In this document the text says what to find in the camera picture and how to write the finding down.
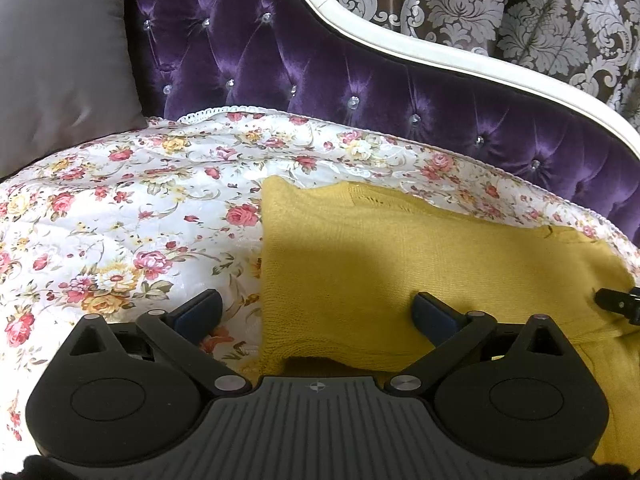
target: purple velvet upholstery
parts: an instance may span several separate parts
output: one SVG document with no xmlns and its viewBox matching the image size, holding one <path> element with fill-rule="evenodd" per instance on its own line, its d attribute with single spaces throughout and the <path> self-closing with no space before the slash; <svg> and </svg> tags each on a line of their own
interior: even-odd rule
<svg viewBox="0 0 640 480">
<path fill-rule="evenodd" d="M 126 6 L 148 116 L 257 105 L 418 139 L 593 209 L 640 243 L 640 162 L 568 108 L 369 51 L 329 30 L 302 0 L 126 0 Z M 229 79 L 233 86 L 225 85 Z M 360 99 L 355 110 L 347 106 L 351 96 Z"/>
</svg>

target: pillow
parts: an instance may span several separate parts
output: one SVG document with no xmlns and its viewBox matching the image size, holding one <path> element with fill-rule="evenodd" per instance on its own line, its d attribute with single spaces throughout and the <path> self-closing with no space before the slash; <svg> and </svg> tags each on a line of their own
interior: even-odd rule
<svg viewBox="0 0 640 480">
<path fill-rule="evenodd" d="M 0 178 L 144 127 L 123 0 L 0 0 Z"/>
</svg>

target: yellow sweater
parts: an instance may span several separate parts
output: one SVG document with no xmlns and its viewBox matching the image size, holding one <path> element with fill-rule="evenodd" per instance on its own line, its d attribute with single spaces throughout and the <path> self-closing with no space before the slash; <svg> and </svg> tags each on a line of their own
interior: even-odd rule
<svg viewBox="0 0 640 480">
<path fill-rule="evenodd" d="M 262 224 L 261 374 L 304 369 L 297 358 L 309 357 L 324 359 L 327 375 L 401 370 L 433 348 L 409 315 L 421 290 L 499 322 L 543 312 L 609 401 L 595 459 L 640 467 L 640 333 L 593 303 L 601 287 L 634 285 L 606 242 L 568 227 L 488 222 L 367 184 L 301 190 L 279 177 L 264 181 Z"/>
</svg>

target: ribbed plastic surface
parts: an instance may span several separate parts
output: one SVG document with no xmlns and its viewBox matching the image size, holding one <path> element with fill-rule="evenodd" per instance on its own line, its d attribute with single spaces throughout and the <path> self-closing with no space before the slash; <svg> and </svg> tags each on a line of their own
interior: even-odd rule
<svg viewBox="0 0 640 480">
<path fill-rule="evenodd" d="M 478 458 L 448 440 L 420 400 L 387 395 L 371 378 L 265 378 L 214 402 L 161 456 L 121 468 L 61 465 L 86 480 L 571 480 L 593 467 Z"/>
</svg>

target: white curved trim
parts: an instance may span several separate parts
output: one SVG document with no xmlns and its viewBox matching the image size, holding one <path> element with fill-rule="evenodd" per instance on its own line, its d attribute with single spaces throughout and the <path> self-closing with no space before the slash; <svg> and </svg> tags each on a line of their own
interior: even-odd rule
<svg viewBox="0 0 640 480">
<path fill-rule="evenodd" d="M 518 88 L 560 103 L 596 121 L 640 158 L 640 134 L 602 101 L 534 70 L 466 50 L 412 38 L 361 19 L 337 0 L 305 0 L 327 25 L 390 56 L 454 70 Z"/>
</svg>

